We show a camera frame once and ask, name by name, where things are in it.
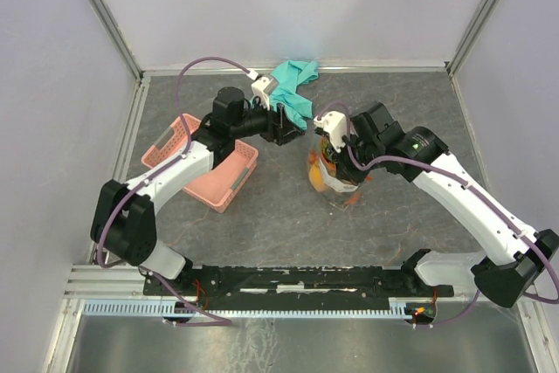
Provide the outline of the clear zip top bag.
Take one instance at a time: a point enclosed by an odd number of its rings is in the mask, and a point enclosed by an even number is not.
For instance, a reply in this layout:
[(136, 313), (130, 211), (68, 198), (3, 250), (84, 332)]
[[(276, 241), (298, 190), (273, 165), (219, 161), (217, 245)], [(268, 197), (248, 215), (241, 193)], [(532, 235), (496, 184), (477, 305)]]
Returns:
[(356, 192), (360, 192), (360, 186), (356, 184), (338, 180), (335, 177), (335, 166), (323, 162), (320, 156), (320, 139), (322, 136), (314, 136), (310, 149), (307, 154), (307, 177), (309, 167), (313, 164), (319, 166), (322, 178), (327, 188), (323, 192), (318, 192), (333, 207), (340, 211), (345, 211), (349, 206), (344, 202), (352, 197)]

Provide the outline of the yellow orange peach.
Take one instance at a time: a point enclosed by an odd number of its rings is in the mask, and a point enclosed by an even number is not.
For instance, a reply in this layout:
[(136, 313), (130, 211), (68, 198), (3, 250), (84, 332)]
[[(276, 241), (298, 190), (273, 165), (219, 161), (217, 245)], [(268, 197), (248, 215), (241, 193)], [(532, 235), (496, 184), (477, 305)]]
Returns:
[(316, 164), (309, 167), (308, 180), (317, 192), (323, 192), (327, 188), (323, 181), (321, 170)]

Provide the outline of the longan bunch with leaves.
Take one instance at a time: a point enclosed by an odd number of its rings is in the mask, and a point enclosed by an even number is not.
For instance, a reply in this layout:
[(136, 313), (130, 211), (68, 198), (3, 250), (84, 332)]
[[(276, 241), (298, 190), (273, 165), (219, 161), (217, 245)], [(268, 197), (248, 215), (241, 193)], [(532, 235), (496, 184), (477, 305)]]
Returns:
[(322, 136), (320, 139), (320, 156), (323, 162), (335, 166), (338, 152), (329, 139)]

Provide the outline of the orange tangerine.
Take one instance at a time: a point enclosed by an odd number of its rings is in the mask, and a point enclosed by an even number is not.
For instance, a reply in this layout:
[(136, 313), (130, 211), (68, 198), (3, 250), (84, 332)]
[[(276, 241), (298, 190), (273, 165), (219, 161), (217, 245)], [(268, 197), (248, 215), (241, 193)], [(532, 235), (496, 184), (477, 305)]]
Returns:
[(359, 200), (360, 196), (361, 196), (361, 193), (360, 193), (360, 192), (356, 192), (352, 197), (350, 197), (349, 199), (347, 199), (347, 200), (344, 202), (344, 204), (345, 204), (346, 206), (355, 204), (355, 203)]

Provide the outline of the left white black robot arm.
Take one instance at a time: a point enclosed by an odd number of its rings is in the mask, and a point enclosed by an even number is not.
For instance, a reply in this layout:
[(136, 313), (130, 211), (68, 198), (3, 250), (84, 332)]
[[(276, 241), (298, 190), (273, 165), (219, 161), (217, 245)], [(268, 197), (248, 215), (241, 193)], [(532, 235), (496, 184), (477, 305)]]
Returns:
[(224, 166), (237, 140), (258, 135), (281, 146), (304, 133), (287, 118), (284, 106), (267, 109), (260, 100), (251, 105), (240, 89), (220, 89), (182, 150), (128, 183), (110, 180), (101, 187), (91, 240), (99, 252), (108, 250), (131, 266), (157, 273), (173, 294), (185, 294), (193, 284), (192, 263), (157, 237), (158, 211), (188, 183)]

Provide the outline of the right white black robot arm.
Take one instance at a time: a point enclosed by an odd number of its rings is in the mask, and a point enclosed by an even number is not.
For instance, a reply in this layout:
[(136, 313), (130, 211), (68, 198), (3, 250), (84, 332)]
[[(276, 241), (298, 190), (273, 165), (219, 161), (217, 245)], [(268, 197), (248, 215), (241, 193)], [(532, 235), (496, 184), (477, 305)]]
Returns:
[(358, 185), (374, 169), (401, 176), (435, 199), (480, 245), (480, 252), (421, 253), (400, 275), (408, 294), (445, 285), (476, 288), (501, 307), (512, 307), (522, 296), (557, 304), (557, 298), (528, 292), (541, 273), (558, 281), (550, 264), (558, 250), (557, 234), (537, 231), (515, 217), (430, 129), (404, 131), (380, 102), (353, 114), (345, 104), (335, 103), (314, 125), (326, 133), (338, 180)]

